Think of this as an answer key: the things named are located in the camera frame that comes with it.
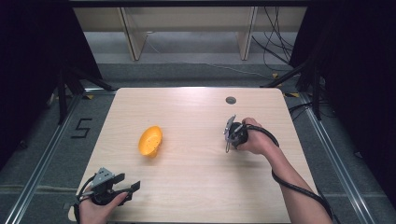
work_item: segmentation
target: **person's left hand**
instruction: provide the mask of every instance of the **person's left hand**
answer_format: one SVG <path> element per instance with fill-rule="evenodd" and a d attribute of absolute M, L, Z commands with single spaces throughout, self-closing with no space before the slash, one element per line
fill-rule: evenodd
<path fill-rule="evenodd" d="M 113 201 L 111 201 L 107 205 L 97 205 L 92 202 L 91 198 L 82 201 L 79 205 L 80 223 L 106 224 L 108 217 L 111 215 L 111 212 L 125 199 L 127 195 L 128 192 L 123 192 L 117 195 L 113 199 Z"/>

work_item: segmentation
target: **black wire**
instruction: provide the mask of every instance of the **black wire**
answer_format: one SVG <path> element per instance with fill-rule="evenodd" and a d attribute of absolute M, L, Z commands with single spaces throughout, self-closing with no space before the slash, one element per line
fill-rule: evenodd
<path fill-rule="evenodd" d="M 308 107 L 306 107 L 306 108 L 304 108 L 304 110 L 302 110 L 296 117 L 294 117 L 294 119 L 292 119 L 292 121 L 295 121 L 298 117 L 300 117 L 300 115 L 302 115 L 304 112 L 305 112 L 305 110 L 307 110 L 308 109 Z"/>
<path fill-rule="evenodd" d="M 276 46 L 276 47 L 278 47 L 278 48 L 283 48 L 282 46 L 279 46 L 278 44 L 274 43 L 274 42 L 268 37 L 268 35 L 267 35 L 265 32 L 264 32 L 264 36 L 265 36 L 265 38 L 267 38 L 268 41 L 270 41 L 270 43 L 273 44 L 274 46 Z"/>
<path fill-rule="evenodd" d="M 91 181 L 93 181 L 93 179 L 95 178 L 95 176 L 96 176 L 96 174 L 93 175 L 92 177 L 90 177 L 90 178 L 87 180 L 87 182 L 85 182 L 84 186 L 82 186 L 82 188 L 79 190 L 79 194 L 78 194 L 78 196 L 77 196 L 77 199 L 79 199 L 79 198 L 81 197 L 81 195 L 82 195 L 82 193 L 84 192 L 85 188 L 87 188 L 87 185 L 88 185 Z"/>
<path fill-rule="evenodd" d="M 282 38 L 283 42 L 285 42 L 286 44 L 291 46 L 291 48 L 294 48 L 294 46 L 292 44 L 290 44 L 285 38 L 283 38 L 282 36 L 280 38 Z"/>
<path fill-rule="evenodd" d="M 282 41 L 283 38 L 282 38 L 282 36 L 280 35 L 280 32 L 279 32 L 279 19 L 278 19 L 279 7 L 276 7 L 276 8 L 275 8 L 275 10 L 276 10 L 276 20 L 275 20 L 274 23 L 272 22 L 271 17 L 269 16 L 266 7 L 264 7 L 264 10 L 265 10 L 265 13 L 266 13 L 266 15 L 267 15 L 268 20 L 269 20 L 270 23 L 271 23 L 272 28 L 273 28 L 273 30 L 272 30 L 272 32 L 271 32 L 271 35 L 270 35 L 270 38 L 269 38 L 269 39 L 271 39 L 272 34 L 275 32 L 276 35 L 277 35 L 277 37 L 279 38 L 279 41 L 280 41 L 281 45 L 282 45 L 282 49 L 283 49 L 283 52 L 284 52 L 284 54 L 285 54 L 285 57 L 287 58 L 287 60 L 289 60 L 289 58 L 288 58 L 289 53 L 285 50 L 286 47 L 285 47 L 285 45 L 283 44 L 283 41 Z"/>
<path fill-rule="evenodd" d="M 264 53 L 262 54 L 262 60 L 264 61 L 264 64 L 265 64 L 265 66 L 267 67 L 267 68 L 269 68 L 269 69 L 271 69 L 271 70 L 274 70 L 274 71 L 281 71 L 281 72 L 289 72 L 290 71 L 290 69 L 289 70 L 285 70 L 285 69 L 275 69 L 275 68 L 272 68 L 272 67 L 270 67 L 268 64 L 267 64 L 267 61 L 265 61 L 265 51 L 267 51 L 268 50 L 268 41 L 267 41 L 267 44 L 265 45 L 265 46 L 263 46 L 263 45 L 261 45 L 261 44 L 259 44 L 260 46 L 262 46 L 262 48 L 264 49 Z M 284 63 L 286 63 L 286 64 L 289 64 L 287 61 L 285 61 L 284 59 L 282 59 L 281 57 L 279 57 L 277 54 L 275 54 L 274 53 L 274 56 L 276 56 L 278 59 L 280 59 L 282 62 L 284 62 Z"/>
<path fill-rule="evenodd" d="M 318 194 L 320 195 L 320 197 L 324 200 L 324 202 L 325 202 L 328 206 L 330 206 L 329 201 L 327 201 L 326 197 L 324 197 L 323 193 L 320 191 L 320 189 L 318 188 L 318 186 L 316 186 L 316 187 L 317 187 Z M 341 224 L 340 220 L 339 220 L 338 217 L 335 215 L 335 213 L 334 213 L 333 210 L 332 210 L 332 218 L 335 218 L 335 221 L 336 221 L 338 224 Z"/>
<path fill-rule="evenodd" d="M 271 39 L 273 33 L 274 33 L 274 29 L 273 29 L 273 31 L 272 31 L 272 33 L 271 33 L 269 39 Z M 269 43 L 269 40 L 268 40 L 267 43 L 265 44 L 265 47 L 264 47 L 264 54 L 262 55 L 262 59 L 263 59 L 263 61 L 264 61 L 265 66 L 267 66 L 268 68 L 272 69 L 272 68 L 267 64 L 267 62 L 265 61 L 265 51 L 268 49 L 268 48 L 267 48 L 267 47 L 268 47 L 268 43 Z"/>
<path fill-rule="evenodd" d="M 256 40 L 256 38 L 254 36 L 251 37 L 260 47 L 262 47 L 262 49 L 268 51 L 269 53 L 271 53 L 272 55 L 274 55 L 275 57 L 277 57 L 280 61 L 282 61 L 283 63 L 288 63 L 288 61 L 284 60 L 283 58 L 281 58 L 279 55 L 275 54 L 273 51 L 269 50 L 268 48 L 266 48 L 265 46 L 263 46 L 259 41 Z"/>
<path fill-rule="evenodd" d="M 321 106 L 330 106 L 329 104 L 323 102 L 324 100 L 321 100 L 321 101 L 322 101 L 322 102 L 319 102 L 319 105 L 321 105 Z M 312 104 L 313 104 L 313 102 L 309 102 L 309 103 L 306 103 L 306 104 L 296 105 L 296 106 L 293 106 L 293 107 L 289 108 L 290 116 L 292 117 L 294 111 L 296 111 L 297 109 L 299 109 L 299 108 L 301 108 L 301 107 L 303 107 L 303 106 L 312 106 Z M 308 109 L 308 107 L 306 107 L 306 108 L 305 108 L 303 111 L 301 111 L 296 117 L 294 117 L 294 118 L 292 119 L 292 121 L 295 121 L 298 117 L 300 117 L 300 115 L 303 114 L 303 113 L 305 112 L 306 109 Z M 327 117 L 327 118 L 331 118 L 331 119 L 337 118 L 336 116 L 327 115 L 327 114 L 323 113 L 322 111 L 319 111 L 319 112 L 320 112 L 320 114 L 322 114 L 323 116 L 325 116 L 325 117 Z"/>
<path fill-rule="evenodd" d="M 309 190 L 307 190 L 307 189 L 300 188 L 300 187 L 298 187 L 298 186 L 295 186 L 295 185 L 293 185 L 293 184 L 291 184 L 291 183 L 288 183 L 288 182 L 282 180 L 281 178 L 279 178 L 279 176 L 277 176 L 277 175 L 274 173 L 274 171 L 272 171 L 272 176 L 273 176 L 274 180 L 275 180 L 278 184 L 280 184 L 280 185 L 282 185 L 282 186 L 284 186 L 284 187 L 286 187 L 286 188 L 288 188 L 288 189 L 292 189 L 292 190 L 295 190 L 295 191 L 297 191 L 297 192 L 299 192 L 299 193 L 302 193 L 303 195 L 308 196 L 308 197 L 314 199 L 315 201 L 317 201 L 318 203 L 320 203 L 320 204 L 323 206 L 323 208 L 326 210 L 326 212 L 327 212 L 327 214 L 329 215 L 330 219 L 332 220 L 332 218 L 333 218 L 332 208 L 331 208 L 330 205 L 327 203 L 327 201 L 325 201 L 324 199 L 320 198 L 320 197 L 319 197 L 318 195 L 316 195 L 314 192 L 311 192 L 311 191 L 309 191 Z"/>
<path fill-rule="evenodd" d="M 255 131 L 259 131 L 261 133 L 264 133 L 265 135 L 267 135 L 274 142 L 274 144 L 277 147 L 279 147 L 279 143 L 277 142 L 276 138 L 270 132 L 268 132 L 266 129 L 264 129 L 262 127 L 257 127 L 257 126 L 254 126 L 254 125 L 250 125 L 250 124 L 247 124 L 246 129 L 247 130 L 255 130 Z"/>
<path fill-rule="evenodd" d="M 326 91 L 326 88 L 323 86 L 323 85 L 320 85 L 320 97 L 321 97 L 321 99 L 320 99 L 320 101 L 323 103 L 323 102 L 327 102 L 327 103 L 323 103 L 323 104 L 321 104 L 322 106 L 332 106 L 331 104 L 329 104 L 328 102 L 329 102 L 329 99 L 328 99 L 328 97 L 327 97 L 327 91 Z M 323 113 L 323 111 L 320 111 L 319 110 L 319 112 L 320 112 L 320 114 L 321 115 L 323 115 L 323 116 L 325 116 L 325 117 L 327 117 L 327 118 L 331 118 L 331 119 L 335 119 L 335 118 L 337 118 L 337 116 L 336 115 L 328 115 L 328 114 L 325 114 L 325 113 Z"/>

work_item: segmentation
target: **gray carpet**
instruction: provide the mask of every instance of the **gray carpet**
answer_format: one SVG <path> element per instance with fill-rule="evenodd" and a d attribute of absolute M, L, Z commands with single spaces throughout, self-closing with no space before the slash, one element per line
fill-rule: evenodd
<path fill-rule="evenodd" d="M 279 73 L 280 76 L 285 73 L 275 72 L 265 65 L 227 66 L 250 73 L 260 73 L 267 78 L 207 64 L 100 64 L 100 69 L 104 80 L 114 87 L 258 88 L 272 81 L 273 73 Z M 277 65 L 277 68 L 288 69 L 287 66 L 281 65 Z M 279 88 L 287 93 L 296 92 L 296 80 L 297 77 L 292 78 Z M 93 87 L 91 83 L 84 83 L 86 87 Z M 91 100 L 84 99 L 79 102 L 21 223 L 71 223 L 67 218 L 67 206 L 73 201 L 113 98 L 114 95 L 111 94 L 94 95 Z M 298 97 L 286 97 L 285 101 L 288 107 L 302 103 Z M 322 106 L 320 110 L 324 115 L 332 116 L 331 108 Z M 296 111 L 292 117 L 295 118 L 301 111 Z M 324 115 L 323 125 L 376 220 L 378 223 L 395 223 L 395 210 L 364 162 L 353 154 L 353 144 L 342 125 L 337 118 Z M 50 141 L 57 126 L 58 116 L 58 106 L 55 102 L 48 110 L 43 111 L 40 120 L 31 131 L 28 137 L 29 147 L 17 151 L 0 172 L 0 222 L 4 222 L 9 209 L 18 199 L 22 186 L 28 181 Z M 76 130 L 80 119 L 91 119 L 81 123 L 81 127 L 88 127 L 90 130 L 86 138 L 72 138 L 83 134 L 83 131 Z M 360 223 L 306 112 L 302 112 L 295 119 L 294 126 L 314 180 L 335 214 L 342 223 Z"/>

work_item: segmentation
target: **human arm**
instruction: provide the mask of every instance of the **human arm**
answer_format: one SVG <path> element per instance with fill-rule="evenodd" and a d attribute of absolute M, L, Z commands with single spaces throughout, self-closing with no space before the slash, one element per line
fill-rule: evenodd
<path fill-rule="evenodd" d="M 114 208 L 116 208 L 128 195 L 123 192 L 117 195 L 107 205 L 97 205 L 92 202 L 91 198 L 83 199 L 79 205 L 79 219 L 81 224 L 106 224 Z"/>
<path fill-rule="evenodd" d="M 255 119 L 247 118 L 242 122 L 246 125 L 261 127 Z M 264 133 L 248 130 L 247 142 L 238 146 L 238 149 L 263 155 L 280 179 L 312 192 L 312 189 L 291 166 L 282 150 Z M 332 223 L 326 209 L 319 202 L 282 185 L 280 188 L 291 223 Z"/>

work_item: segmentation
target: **black cable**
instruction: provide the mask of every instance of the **black cable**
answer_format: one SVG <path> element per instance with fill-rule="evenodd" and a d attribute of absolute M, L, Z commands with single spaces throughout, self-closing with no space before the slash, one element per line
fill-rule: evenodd
<path fill-rule="evenodd" d="M 264 128 L 247 124 L 246 125 L 246 129 L 264 133 L 265 135 L 267 135 L 274 142 L 275 145 L 277 145 L 279 147 L 279 143 L 277 142 L 276 138 L 270 132 L 265 130 Z M 326 200 L 324 200 L 323 198 L 319 197 L 314 192 L 311 192 L 311 191 L 309 191 L 307 189 L 300 188 L 298 186 L 295 186 L 295 185 L 293 185 L 291 183 L 288 183 L 288 182 L 282 180 L 281 178 L 279 178 L 279 176 L 277 176 L 274 173 L 274 171 L 272 171 L 272 177 L 279 185 L 282 185 L 282 186 L 284 186 L 284 187 L 286 187 L 288 189 L 292 189 L 292 190 L 295 190 L 295 191 L 297 191 L 299 193 L 302 193 L 303 195 L 308 196 L 308 197 L 314 199 L 315 201 L 317 201 L 318 203 L 320 203 L 323 206 L 323 208 L 326 210 L 326 212 L 329 215 L 330 219 L 332 220 L 333 211 L 332 211 L 332 208 L 330 207 L 330 205 L 328 204 L 328 202 Z"/>
<path fill-rule="evenodd" d="M 309 191 L 307 189 L 300 188 L 298 186 L 295 186 L 295 185 L 293 185 L 291 183 L 288 183 L 288 182 L 282 180 L 281 178 L 279 178 L 279 176 L 277 176 L 274 173 L 274 171 L 272 171 L 272 176 L 273 176 L 274 180 L 278 184 L 280 184 L 280 185 L 282 185 L 282 186 L 284 186 L 284 187 L 286 187 L 288 189 L 292 189 L 292 190 L 295 190 L 295 191 L 297 191 L 299 193 L 302 193 L 303 195 L 308 196 L 308 197 L 314 199 L 315 201 L 317 201 L 318 203 L 320 203 L 323 206 L 323 208 L 326 210 L 326 212 L 329 215 L 330 219 L 332 220 L 332 218 L 333 218 L 332 208 L 330 207 L 330 205 L 324 199 L 320 198 L 314 192 L 311 192 L 311 191 Z"/>
<path fill-rule="evenodd" d="M 273 71 L 279 71 L 279 72 L 289 72 L 289 71 L 291 70 L 291 69 L 288 69 L 288 70 L 286 70 L 286 69 L 276 69 L 276 68 L 270 67 L 270 65 L 268 65 L 267 62 L 265 61 L 265 51 L 267 51 L 268 48 L 267 48 L 267 47 L 263 47 L 263 49 L 264 49 L 264 54 L 262 55 L 262 60 L 264 61 L 264 64 L 265 64 L 265 66 L 266 66 L 267 68 L 269 68 L 269 69 L 271 69 L 271 70 L 273 70 Z"/>
<path fill-rule="evenodd" d="M 295 121 L 298 117 L 300 117 L 300 115 L 302 115 L 304 112 L 305 112 L 305 110 L 307 110 L 308 108 L 306 107 L 306 108 L 304 108 L 304 110 L 303 111 L 301 111 L 296 117 L 294 117 L 293 119 L 292 119 L 292 121 Z"/>
<path fill-rule="evenodd" d="M 289 43 L 285 38 L 283 38 L 282 35 L 280 35 L 280 38 L 282 39 L 283 42 L 285 42 L 286 44 L 288 44 L 290 47 L 294 48 L 294 46 L 293 46 L 291 43 Z"/>
<path fill-rule="evenodd" d="M 79 224 L 79 205 L 81 204 L 82 201 L 84 201 L 85 199 L 81 200 L 81 196 L 82 193 L 84 192 L 84 189 L 87 188 L 87 185 L 93 181 L 93 179 L 95 178 L 96 174 L 94 176 L 92 176 L 91 178 L 89 178 L 87 180 L 87 182 L 85 182 L 84 186 L 82 186 L 82 188 L 79 190 L 78 195 L 76 196 L 76 202 L 75 204 L 73 204 L 74 207 L 74 214 L 75 214 L 75 218 L 76 218 L 76 222 L 77 224 Z"/>
<path fill-rule="evenodd" d="M 316 186 L 316 187 L 317 187 L 318 194 L 320 195 L 320 197 L 323 199 L 323 201 L 324 201 L 328 206 L 330 206 L 329 202 L 327 201 L 326 197 L 324 197 L 323 193 L 320 191 L 320 189 L 318 188 L 318 186 Z M 338 224 L 341 224 L 340 220 L 339 220 L 338 217 L 335 215 L 334 211 L 332 211 L 332 217 L 335 219 L 335 221 L 336 221 Z"/>
<path fill-rule="evenodd" d="M 273 44 L 274 46 L 276 46 L 276 47 L 278 47 L 278 48 L 283 48 L 282 46 L 279 46 L 278 44 L 276 44 L 276 43 L 274 43 L 271 39 L 270 39 L 270 37 L 268 37 L 268 35 L 265 33 L 265 32 L 263 32 L 264 33 L 264 36 L 265 36 L 265 38 L 267 38 L 267 40 L 268 41 L 270 41 L 270 43 L 271 44 Z"/>
<path fill-rule="evenodd" d="M 294 112 L 294 110 L 296 110 L 296 109 L 298 109 L 300 107 L 306 106 L 306 105 L 312 105 L 312 102 L 309 102 L 309 103 L 306 103 L 306 104 L 301 104 L 301 105 L 295 105 L 295 106 L 289 108 L 289 112 L 292 113 L 292 112 Z"/>
<path fill-rule="evenodd" d="M 256 38 L 254 38 L 254 36 L 251 37 L 260 47 L 262 47 L 262 49 L 268 51 L 269 53 L 271 53 L 272 55 L 274 55 L 275 57 L 277 57 L 280 61 L 282 61 L 283 63 L 288 63 L 288 61 L 284 60 L 283 58 L 281 58 L 279 55 L 275 54 L 273 51 L 269 50 L 268 48 L 266 48 L 265 46 L 263 46 L 259 41 L 256 40 Z"/>
<path fill-rule="evenodd" d="M 271 17 L 269 16 L 266 7 L 264 7 L 264 10 L 265 10 L 265 13 L 266 13 L 266 15 L 267 15 L 267 18 L 268 18 L 269 22 L 271 23 L 272 28 L 273 28 L 273 30 L 272 30 L 272 32 L 271 32 L 271 35 L 270 35 L 270 38 L 269 38 L 269 39 L 271 39 L 272 34 L 275 32 L 276 35 L 277 35 L 277 37 L 279 38 L 279 41 L 280 41 L 281 45 L 282 45 L 282 49 L 283 49 L 283 52 L 284 52 L 284 54 L 285 54 L 285 57 L 287 58 L 287 60 L 289 60 L 289 58 L 288 58 L 289 53 L 288 53 L 287 51 L 285 51 L 285 48 L 286 48 L 286 47 L 285 47 L 285 45 L 283 44 L 283 41 L 282 41 L 283 38 L 282 38 L 282 36 L 281 36 L 280 33 L 279 33 L 279 19 L 278 19 L 279 7 L 276 7 L 276 8 L 275 8 L 275 10 L 276 10 L 276 20 L 275 20 L 274 23 L 273 23 L 273 21 L 271 20 Z"/>

